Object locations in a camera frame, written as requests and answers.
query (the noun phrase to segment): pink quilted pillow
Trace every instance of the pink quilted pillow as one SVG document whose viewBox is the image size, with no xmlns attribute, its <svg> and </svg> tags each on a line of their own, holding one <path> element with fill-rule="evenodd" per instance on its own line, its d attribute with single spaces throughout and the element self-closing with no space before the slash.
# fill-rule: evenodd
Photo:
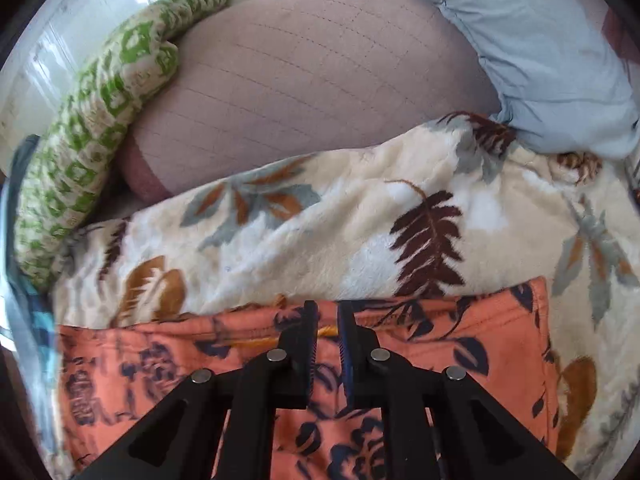
<svg viewBox="0 0 640 480">
<path fill-rule="evenodd" d="M 118 163 L 155 203 L 291 155 L 384 142 L 496 92 L 425 0 L 248 0 L 179 43 L 181 68 Z"/>
</svg>

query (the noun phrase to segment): metal pin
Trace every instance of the metal pin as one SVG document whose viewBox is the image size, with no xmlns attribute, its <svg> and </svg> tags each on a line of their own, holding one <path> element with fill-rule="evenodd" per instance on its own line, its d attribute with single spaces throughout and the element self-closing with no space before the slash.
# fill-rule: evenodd
<svg viewBox="0 0 640 480">
<path fill-rule="evenodd" d="M 451 381 L 461 381 L 466 377 L 466 371 L 459 366 L 450 366 L 446 371 L 447 378 Z"/>
<path fill-rule="evenodd" d="M 370 355 L 374 361 L 386 361 L 391 357 L 391 352 L 386 348 L 375 348 Z"/>
<path fill-rule="evenodd" d="M 267 352 L 267 359 L 272 363 L 277 363 L 287 357 L 287 352 L 282 348 L 273 348 Z"/>
<path fill-rule="evenodd" d="M 194 371 L 193 374 L 191 374 L 191 380 L 196 384 L 202 384 L 209 381 L 211 376 L 212 376 L 211 370 L 207 370 L 206 368 L 201 368 L 200 370 L 196 370 Z"/>
</svg>

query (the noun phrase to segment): green and white fabric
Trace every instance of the green and white fabric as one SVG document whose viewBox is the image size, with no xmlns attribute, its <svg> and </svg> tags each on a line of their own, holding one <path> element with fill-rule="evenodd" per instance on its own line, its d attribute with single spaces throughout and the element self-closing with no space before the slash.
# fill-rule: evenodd
<svg viewBox="0 0 640 480">
<path fill-rule="evenodd" d="M 168 40 L 230 0 L 158 0 L 121 24 L 78 73 L 20 190 L 15 257 L 38 288 L 62 240 L 94 207 L 110 161 L 145 102 L 171 79 Z"/>
</svg>

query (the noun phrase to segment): orange floral cloth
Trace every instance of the orange floral cloth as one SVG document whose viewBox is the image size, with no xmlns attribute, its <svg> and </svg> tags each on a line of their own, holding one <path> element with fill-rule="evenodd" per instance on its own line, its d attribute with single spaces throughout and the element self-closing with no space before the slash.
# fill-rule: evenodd
<svg viewBox="0 0 640 480">
<path fill-rule="evenodd" d="M 385 477 L 379 410 L 350 412 L 335 326 L 340 302 L 319 301 L 312 402 L 280 411 L 272 478 Z M 558 441 L 558 375 L 548 336 L 545 281 L 488 296 L 350 301 L 380 344 L 421 368 L 457 364 L 545 443 Z M 272 348 L 300 307 L 240 307 L 216 316 L 88 330 L 60 327 L 65 444 L 82 470 L 194 370 L 220 374 Z"/>
</svg>

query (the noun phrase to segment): leaf-patterned blanket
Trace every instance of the leaf-patterned blanket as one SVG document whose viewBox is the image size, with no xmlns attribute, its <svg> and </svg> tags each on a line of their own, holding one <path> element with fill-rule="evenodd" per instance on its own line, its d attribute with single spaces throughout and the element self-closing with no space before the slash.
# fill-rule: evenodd
<svg viewBox="0 0 640 480">
<path fill-rule="evenodd" d="M 56 320 L 88 328 L 545 276 L 559 455 L 609 479 L 640 438 L 640 219 L 626 182 L 591 155 L 529 152 L 477 116 L 191 190 L 76 233 L 57 264 Z"/>
</svg>

